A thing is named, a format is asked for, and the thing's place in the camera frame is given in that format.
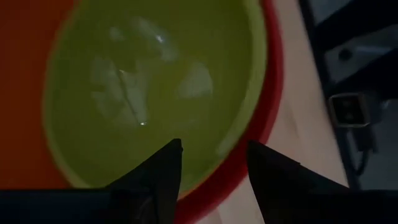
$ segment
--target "bowl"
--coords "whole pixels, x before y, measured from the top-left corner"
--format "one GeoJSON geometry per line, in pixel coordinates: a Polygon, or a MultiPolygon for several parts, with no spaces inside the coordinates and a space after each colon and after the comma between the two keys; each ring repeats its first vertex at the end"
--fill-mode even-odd
{"type": "Polygon", "coordinates": [[[181,138],[186,223],[245,177],[282,91],[269,1],[3,4],[0,188],[103,187],[181,138]]]}

